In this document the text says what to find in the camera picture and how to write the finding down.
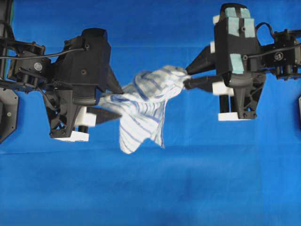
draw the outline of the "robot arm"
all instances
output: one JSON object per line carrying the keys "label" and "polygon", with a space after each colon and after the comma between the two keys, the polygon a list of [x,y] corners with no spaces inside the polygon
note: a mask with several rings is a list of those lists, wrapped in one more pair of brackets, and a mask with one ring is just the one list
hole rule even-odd
{"label": "robot arm", "polygon": [[[263,24],[269,27],[273,44],[260,45],[257,30]],[[190,75],[213,69],[216,75],[189,79],[185,87],[219,95],[219,120],[254,119],[267,72],[284,80],[301,76],[300,35],[288,30],[273,33],[267,23],[255,27],[246,6],[223,4],[214,17],[214,42],[186,68]]]}
{"label": "robot arm", "polygon": [[[0,95],[13,103],[8,100],[9,96],[16,97],[11,90],[26,94],[39,91],[43,95],[51,138],[86,140],[88,126],[121,117],[93,107],[106,90],[123,93],[110,67],[111,47],[104,29],[86,29],[80,36],[66,40],[62,52],[45,55],[45,46],[16,41],[9,23],[2,25],[6,35],[0,37],[0,48],[11,49],[17,56],[7,56],[6,51],[0,56]],[[58,59],[52,63],[50,57]],[[11,59],[7,78],[4,76],[5,59]],[[7,122],[3,118],[7,111],[6,105],[1,104],[0,118],[3,120],[0,126]],[[0,132],[7,135],[11,128],[2,127]]]}

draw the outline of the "bolt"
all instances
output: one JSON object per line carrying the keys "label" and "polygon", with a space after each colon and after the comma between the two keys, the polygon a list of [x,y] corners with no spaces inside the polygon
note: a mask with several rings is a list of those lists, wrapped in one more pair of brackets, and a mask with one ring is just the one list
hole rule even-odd
{"label": "bolt", "polygon": [[86,74],[87,74],[87,71],[86,71],[86,69],[81,69],[80,73],[81,73],[82,75],[86,75]]}
{"label": "bolt", "polygon": [[86,48],[86,50],[88,50],[90,48],[90,45],[88,43],[86,43],[85,48]]}

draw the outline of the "mounting plate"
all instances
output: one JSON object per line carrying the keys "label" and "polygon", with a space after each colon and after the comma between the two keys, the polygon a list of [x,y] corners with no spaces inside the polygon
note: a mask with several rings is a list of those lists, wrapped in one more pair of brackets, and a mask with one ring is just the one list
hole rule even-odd
{"label": "mounting plate", "polygon": [[19,98],[12,90],[0,88],[3,113],[0,123],[0,143],[16,130]]}

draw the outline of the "cloth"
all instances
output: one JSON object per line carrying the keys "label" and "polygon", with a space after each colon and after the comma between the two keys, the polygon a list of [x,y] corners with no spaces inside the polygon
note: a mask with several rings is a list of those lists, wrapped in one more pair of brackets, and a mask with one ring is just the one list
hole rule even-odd
{"label": "cloth", "polygon": [[190,76],[180,67],[165,66],[154,72],[138,73],[123,87],[124,94],[105,94],[99,102],[103,108],[117,112],[120,118],[119,142],[130,154],[147,138],[164,147],[163,125],[169,99],[183,89]]}

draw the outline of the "white cloth with blue stripes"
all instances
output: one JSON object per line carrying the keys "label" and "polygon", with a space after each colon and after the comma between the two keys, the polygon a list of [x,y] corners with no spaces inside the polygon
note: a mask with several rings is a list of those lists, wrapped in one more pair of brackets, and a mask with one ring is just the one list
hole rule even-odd
{"label": "white cloth with blue stripes", "polygon": [[147,138],[164,147],[166,104],[180,94],[189,77],[183,68],[168,65],[154,72],[138,73],[132,83],[122,88],[124,94],[101,97],[101,107],[122,115],[119,143],[123,152],[133,153]]}

